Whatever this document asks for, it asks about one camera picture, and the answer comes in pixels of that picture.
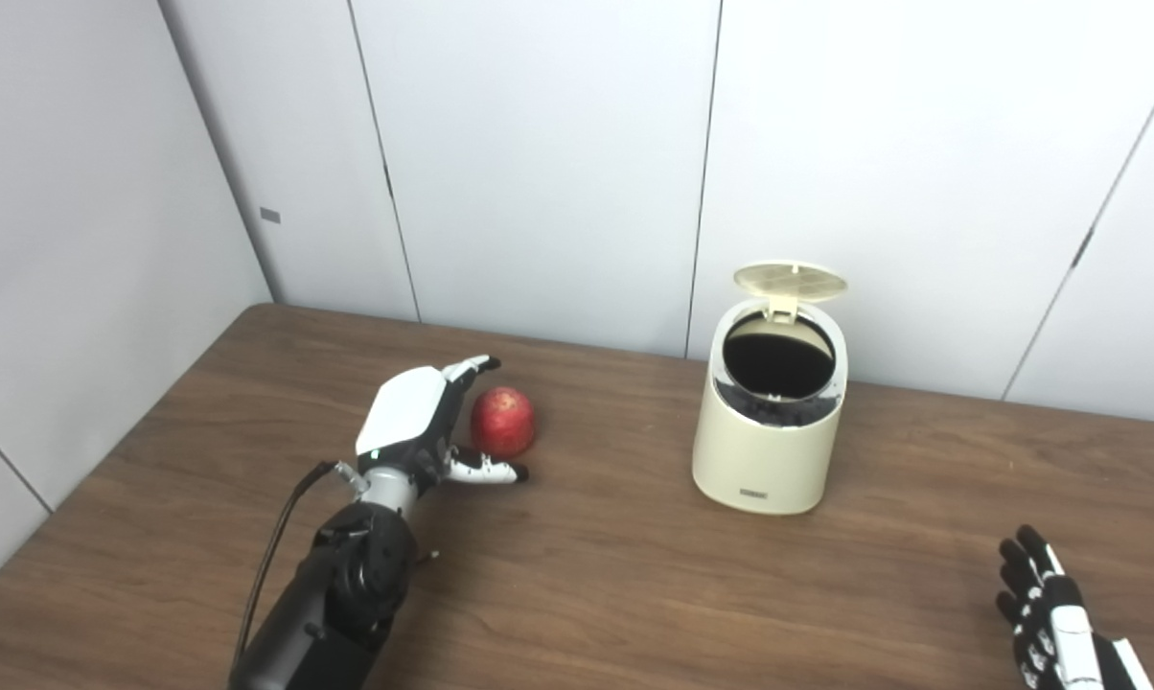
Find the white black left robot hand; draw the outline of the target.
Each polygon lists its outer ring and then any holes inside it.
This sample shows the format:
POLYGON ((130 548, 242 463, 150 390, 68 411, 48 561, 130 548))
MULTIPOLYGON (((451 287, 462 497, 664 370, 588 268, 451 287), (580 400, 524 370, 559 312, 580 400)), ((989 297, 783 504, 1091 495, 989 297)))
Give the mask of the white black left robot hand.
POLYGON ((357 436, 357 470, 350 480, 355 498, 405 512, 445 481, 527 481, 529 468, 519 463, 456 447, 451 440, 473 381, 499 366, 497 357, 469 357, 441 370, 421 366, 385 380, 357 436))

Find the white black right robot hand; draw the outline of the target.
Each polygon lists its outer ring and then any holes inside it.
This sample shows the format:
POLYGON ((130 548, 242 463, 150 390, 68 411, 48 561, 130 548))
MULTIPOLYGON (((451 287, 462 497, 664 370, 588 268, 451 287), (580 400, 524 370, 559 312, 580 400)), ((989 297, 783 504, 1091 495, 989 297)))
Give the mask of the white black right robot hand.
POLYGON ((999 555, 1005 588, 995 607, 1026 689, 1151 689, 1132 643, 1097 632, 1080 586, 1036 528, 1021 525, 999 555))

